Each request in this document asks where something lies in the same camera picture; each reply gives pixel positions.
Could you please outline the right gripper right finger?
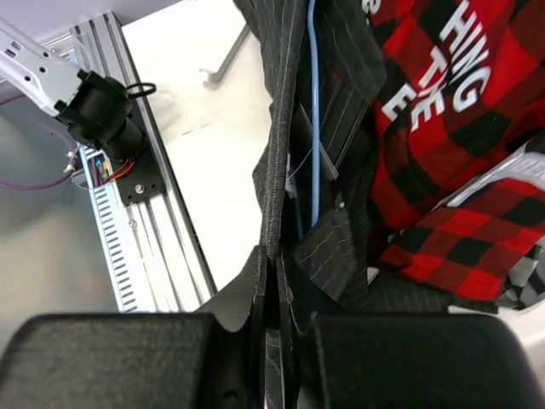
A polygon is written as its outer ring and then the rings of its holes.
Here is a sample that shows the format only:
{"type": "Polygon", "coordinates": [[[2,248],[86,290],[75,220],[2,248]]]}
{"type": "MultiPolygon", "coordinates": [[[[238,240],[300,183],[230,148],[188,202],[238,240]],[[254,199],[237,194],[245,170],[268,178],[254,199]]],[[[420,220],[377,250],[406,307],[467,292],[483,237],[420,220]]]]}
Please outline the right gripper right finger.
{"type": "Polygon", "coordinates": [[[482,314],[350,314],[276,261],[286,408],[536,408],[519,340],[482,314]]]}

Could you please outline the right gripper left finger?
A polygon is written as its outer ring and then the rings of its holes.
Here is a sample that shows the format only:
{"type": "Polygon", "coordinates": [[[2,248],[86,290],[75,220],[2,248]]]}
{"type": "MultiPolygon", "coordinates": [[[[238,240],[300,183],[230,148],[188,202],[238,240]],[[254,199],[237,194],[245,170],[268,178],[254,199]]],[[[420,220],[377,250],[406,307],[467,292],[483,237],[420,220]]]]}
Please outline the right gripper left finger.
{"type": "Polygon", "coordinates": [[[4,408],[261,408],[267,252],[192,313],[42,314],[1,358],[4,408]]]}

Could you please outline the dark pinstriped shirt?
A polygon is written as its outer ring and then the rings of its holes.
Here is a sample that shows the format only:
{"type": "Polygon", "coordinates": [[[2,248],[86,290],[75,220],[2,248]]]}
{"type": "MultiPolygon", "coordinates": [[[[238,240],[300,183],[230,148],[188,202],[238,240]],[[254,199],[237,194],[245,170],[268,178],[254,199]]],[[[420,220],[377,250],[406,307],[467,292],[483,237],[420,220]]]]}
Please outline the dark pinstriped shirt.
{"type": "Polygon", "coordinates": [[[390,274],[387,243],[491,167],[513,117],[502,53],[518,1],[240,1],[272,97],[255,168],[271,255],[350,310],[495,313],[390,274]]]}

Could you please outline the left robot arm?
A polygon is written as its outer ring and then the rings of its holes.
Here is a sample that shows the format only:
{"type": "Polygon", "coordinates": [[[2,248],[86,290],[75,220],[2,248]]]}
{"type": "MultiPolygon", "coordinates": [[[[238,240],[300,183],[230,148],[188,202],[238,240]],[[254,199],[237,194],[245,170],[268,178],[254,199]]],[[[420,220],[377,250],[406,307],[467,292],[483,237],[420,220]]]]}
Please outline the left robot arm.
{"type": "Polygon", "coordinates": [[[67,127],[77,142],[116,160],[146,149],[131,119],[134,103],[121,83],[85,71],[1,20],[1,77],[67,127]]]}

